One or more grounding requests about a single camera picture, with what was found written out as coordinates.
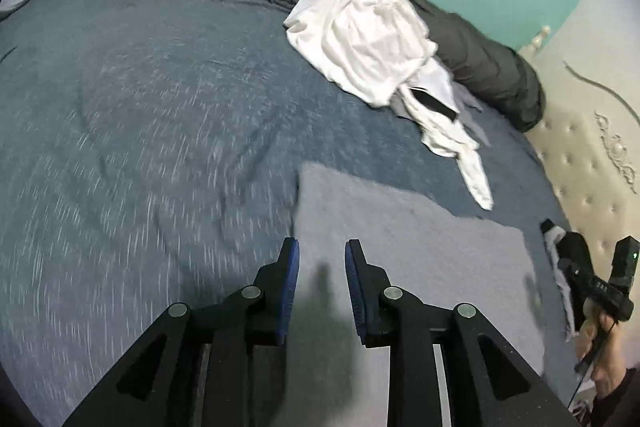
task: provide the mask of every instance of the mattress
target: mattress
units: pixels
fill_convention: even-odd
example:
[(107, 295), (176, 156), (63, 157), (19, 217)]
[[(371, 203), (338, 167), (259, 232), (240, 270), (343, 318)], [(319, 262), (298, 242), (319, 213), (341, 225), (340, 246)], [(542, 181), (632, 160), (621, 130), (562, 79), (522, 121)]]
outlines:
[(545, 376), (570, 392), (538, 228), (567, 223), (524, 136), (474, 112), (485, 212), (412, 122), (307, 64), (286, 15), (265, 0), (31, 0), (0, 23), (0, 363), (45, 427), (170, 303), (215, 303), (277, 257), (305, 161), (522, 231)]

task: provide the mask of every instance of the upholstered headboard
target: upholstered headboard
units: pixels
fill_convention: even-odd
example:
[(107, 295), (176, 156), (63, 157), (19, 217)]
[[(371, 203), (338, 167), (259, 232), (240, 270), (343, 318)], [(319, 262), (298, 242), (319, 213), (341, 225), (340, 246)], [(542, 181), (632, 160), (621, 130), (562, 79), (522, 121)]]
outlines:
[[(606, 280), (616, 242), (627, 235), (640, 239), (640, 118), (606, 78), (578, 71), (552, 46), (538, 52), (548, 33), (543, 28), (520, 51), (547, 95), (543, 120), (527, 138), (572, 229), (587, 240), (594, 270)], [(627, 330), (631, 342), (640, 340), (638, 314)]]

